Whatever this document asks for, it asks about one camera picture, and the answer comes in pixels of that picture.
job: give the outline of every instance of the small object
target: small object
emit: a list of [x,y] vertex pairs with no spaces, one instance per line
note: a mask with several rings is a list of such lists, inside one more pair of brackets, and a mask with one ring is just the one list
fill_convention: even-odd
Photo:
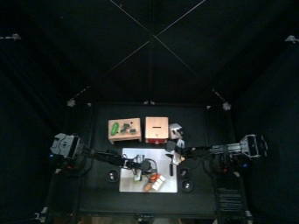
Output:
[[161,176],[159,176],[159,179],[154,182],[154,185],[153,185],[153,188],[154,188],[157,191],[159,190],[159,188],[161,188],[163,182],[165,182],[165,176],[161,175]]
[[130,123],[125,123],[125,129],[130,129]]
[[174,164],[170,164],[170,174],[174,175]]
[[111,136],[114,136],[118,133],[118,128],[119,128],[119,123],[115,122],[113,125]]
[[184,138],[184,127],[179,123],[171,123],[170,127],[170,138],[171,139],[181,139]]
[[184,178],[188,178],[188,177],[189,177],[189,169],[186,169],[186,168],[182,168],[182,169],[181,169],[181,176],[182,176]]
[[186,179],[184,182],[182,182],[182,189],[186,191],[186,192],[190,192],[193,190],[193,182]]
[[174,155],[173,154],[165,154],[170,159],[174,159]]
[[151,191],[154,184],[155,184],[155,183],[147,183],[147,184],[145,185],[145,191],[146,191],[146,192],[150,192],[150,191]]
[[169,141],[167,145],[166,145],[166,150],[173,152],[175,150],[175,146],[177,146],[175,142],[174,141]]
[[185,149],[185,141],[182,139],[178,140],[177,145],[179,148]]
[[121,130],[121,134],[125,134],[127,132],[127,129]]
[[110,170],[107,173],[107,182],[118,182],[119,175],[118,170]]
[[69,100],[69,101],[67,101],[67,105],[69,105],[69,107],[73,108],[73,107],[77,105],[75,100],[74,100],[74,99]]

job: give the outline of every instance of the black cloth wall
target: black cloth wall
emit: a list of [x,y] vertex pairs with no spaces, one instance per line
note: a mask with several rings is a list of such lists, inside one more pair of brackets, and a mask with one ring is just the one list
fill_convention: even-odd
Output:
[[50,147],[67,106],[26,44],[11,39],[0,45],[0,83],[0,222],[27,223],[45,206]]
[[254,162],[248,176],[253,212],[270,223],[299,221],[299,46],[290,45],[234,108],[238,139],[261,134],[269,139],[269,157]]

